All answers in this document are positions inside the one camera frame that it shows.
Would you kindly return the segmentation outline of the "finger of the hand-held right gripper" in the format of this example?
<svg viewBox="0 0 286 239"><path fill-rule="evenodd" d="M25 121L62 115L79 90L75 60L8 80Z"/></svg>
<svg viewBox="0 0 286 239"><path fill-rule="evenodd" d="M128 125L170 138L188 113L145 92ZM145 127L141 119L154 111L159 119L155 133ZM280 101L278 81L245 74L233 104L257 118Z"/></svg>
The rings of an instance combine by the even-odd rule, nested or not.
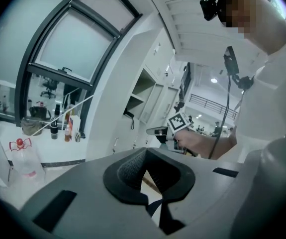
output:
<svg viewBox="0 0 286 239"><path fill-rule="evenodd" d="M148 135L167 135L167 132L168 126L154 127L146 130Z"/></svg>

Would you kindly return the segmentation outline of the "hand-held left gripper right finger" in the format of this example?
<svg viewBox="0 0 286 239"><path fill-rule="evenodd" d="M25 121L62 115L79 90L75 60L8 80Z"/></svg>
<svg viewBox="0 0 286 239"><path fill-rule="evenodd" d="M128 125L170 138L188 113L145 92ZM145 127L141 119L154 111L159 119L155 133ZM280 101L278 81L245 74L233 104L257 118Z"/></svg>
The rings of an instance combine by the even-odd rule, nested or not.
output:
<svg viewBox="0 0 286 239"><path fill-rule="evenodd" d="M185 224L172 217L169 204L187 196L194 186L195 174L186 165L153 150L146 151L146 171L162 195L160 200L149 204L146 210L152 216L158 207L161 208L159 228L170 235L182 229Z"/></svg>

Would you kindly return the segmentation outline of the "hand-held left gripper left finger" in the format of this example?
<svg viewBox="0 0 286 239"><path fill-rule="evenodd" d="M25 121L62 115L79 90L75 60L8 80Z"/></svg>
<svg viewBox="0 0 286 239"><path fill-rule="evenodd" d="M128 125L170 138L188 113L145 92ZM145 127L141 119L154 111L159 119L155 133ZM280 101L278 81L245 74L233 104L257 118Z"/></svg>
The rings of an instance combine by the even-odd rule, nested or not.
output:
<svg viewBox="0 0 286 239"><path fill-rule="evenodd" d="M146 172L146 150L132 150L104 171L104 186L118 201L129 205L148 205L148 197L141 193L141 182Z"/></svg>

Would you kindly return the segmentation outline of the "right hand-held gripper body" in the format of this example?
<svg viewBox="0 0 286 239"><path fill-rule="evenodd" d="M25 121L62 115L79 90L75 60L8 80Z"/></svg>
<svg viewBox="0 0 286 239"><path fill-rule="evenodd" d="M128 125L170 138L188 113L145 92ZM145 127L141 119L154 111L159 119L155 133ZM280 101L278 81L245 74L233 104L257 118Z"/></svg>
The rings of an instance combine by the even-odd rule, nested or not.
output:
<svg viewBox="0 0 286 239"><path fill-rule="evenodd" d="M182 147L180 143L174 139L176 133L181 130L189 131L190 121L188 117L182 113L178 112L167 119L167 133L166 133L166 145L169 151L180 153L187 156L197 156L197 154Z"/></svg>

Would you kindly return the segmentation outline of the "person's right hand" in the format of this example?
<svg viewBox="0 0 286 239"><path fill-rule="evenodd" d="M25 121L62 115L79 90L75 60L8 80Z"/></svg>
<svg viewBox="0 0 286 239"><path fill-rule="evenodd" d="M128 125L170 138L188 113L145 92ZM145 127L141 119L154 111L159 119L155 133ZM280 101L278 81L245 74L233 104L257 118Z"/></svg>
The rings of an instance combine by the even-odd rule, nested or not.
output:
<svg viewBox="0 0 286 239"><path fill-rule="evenodd" d="M179 147L186 148L195 154L201 154L202 136L188 130L180 130L175 134L174 139L179 143Z"/></svg>

